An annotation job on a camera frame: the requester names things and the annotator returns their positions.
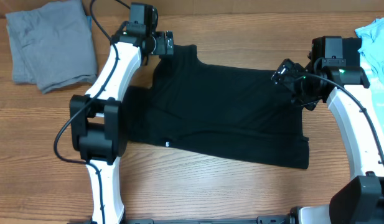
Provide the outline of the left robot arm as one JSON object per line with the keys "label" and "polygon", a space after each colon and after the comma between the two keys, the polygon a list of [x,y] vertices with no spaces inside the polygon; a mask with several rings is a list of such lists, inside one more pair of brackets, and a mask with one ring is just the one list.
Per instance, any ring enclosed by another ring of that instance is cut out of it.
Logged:
{"label": "left robot arm", "polygon": [[72,145],[86,166],[93,194],[90,223],[123,223],[125,207],[119,187],[119,162],[126,149],[123,100],[131,78],[151,55],[172,55],[171,31],[157,31],[158,12],[133,2],[129,18],[109,37],[110,53],[96,82],[70,100]]}

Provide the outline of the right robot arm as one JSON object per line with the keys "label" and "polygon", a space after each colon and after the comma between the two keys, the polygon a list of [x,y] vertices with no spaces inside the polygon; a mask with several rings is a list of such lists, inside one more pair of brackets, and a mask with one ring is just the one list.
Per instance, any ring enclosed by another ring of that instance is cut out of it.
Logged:
{"label": "right robot arm", "polygon": [[384,134],[373,109],[370,82],[358,53],[340,36],[312,40],[310,62],[286,59],[272,76],[292,103],[312,111],[323,101],[339,127],[350,182],[327,205],[294,207],[277,223],[384,223]]}

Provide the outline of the black t-shirt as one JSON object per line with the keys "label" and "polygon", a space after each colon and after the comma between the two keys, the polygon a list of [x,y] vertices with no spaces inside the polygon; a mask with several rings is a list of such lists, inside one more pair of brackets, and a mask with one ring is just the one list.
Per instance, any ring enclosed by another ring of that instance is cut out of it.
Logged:
{"label": "black t-shirt", "polygon": [[131,141],[226,159],[307,169],[302,107],[272,71],[208,65],[194,45],[158,63],[152,86],[130,86],[124,115]]}

